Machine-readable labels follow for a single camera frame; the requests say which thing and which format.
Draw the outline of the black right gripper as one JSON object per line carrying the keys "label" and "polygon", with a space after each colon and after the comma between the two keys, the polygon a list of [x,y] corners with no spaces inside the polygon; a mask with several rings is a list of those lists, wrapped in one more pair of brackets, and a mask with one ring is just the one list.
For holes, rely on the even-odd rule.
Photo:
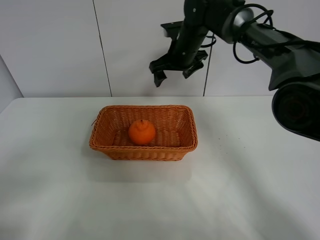
{"label": "black right gripper", "polygon": [[188,79],[204,67],[203,61],[208,54],[200,48],[207,33],[206,27],[191,26],[183,21],[177,39],[171,39],[168,52],[149,65],[156,87],[160,87],[167,79],[164,71],[181,71],[184,78]]}

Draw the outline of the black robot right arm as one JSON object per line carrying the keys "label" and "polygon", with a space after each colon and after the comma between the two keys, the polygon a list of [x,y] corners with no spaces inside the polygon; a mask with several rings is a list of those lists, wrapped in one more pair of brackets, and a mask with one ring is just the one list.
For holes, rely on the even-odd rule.
{"label": "black robot right arm", "polygon": [[274,91],[272,113],[286,130],[320,139],[320,44],[301,39],[273,25],[272,10],[243,0],[187,0],[184,20],[162,25],[171,39],[168,52],[150,63],[154,84],[165,71],[185,78],[201,69],[207,58],[204,39],[241,44],[271,70],[268,89]]}

